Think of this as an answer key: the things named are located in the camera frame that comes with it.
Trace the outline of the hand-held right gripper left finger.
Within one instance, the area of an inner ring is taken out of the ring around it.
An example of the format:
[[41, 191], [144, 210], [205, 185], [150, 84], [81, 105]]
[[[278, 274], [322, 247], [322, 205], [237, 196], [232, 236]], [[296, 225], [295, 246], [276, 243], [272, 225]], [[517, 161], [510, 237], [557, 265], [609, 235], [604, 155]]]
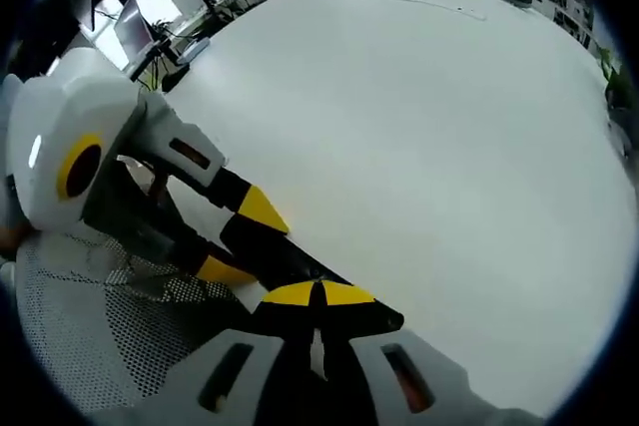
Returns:
[[97, 425], [323, 425], [329, 382], [320, 316], [324, 284], [279, 287], [243, 329], [226, 329], [173, 366], [161, 390], [99, 412]]

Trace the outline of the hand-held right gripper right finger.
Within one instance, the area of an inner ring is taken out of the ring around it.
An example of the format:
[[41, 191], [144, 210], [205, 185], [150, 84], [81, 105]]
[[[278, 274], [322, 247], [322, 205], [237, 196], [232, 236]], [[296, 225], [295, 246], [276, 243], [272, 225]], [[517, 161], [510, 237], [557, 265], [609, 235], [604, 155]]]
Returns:
[[319, 373], [356, 424], [541, 425], [475, 393], [467, 371], [409, 328], [400, 314], [347, 283], [319, 282]]

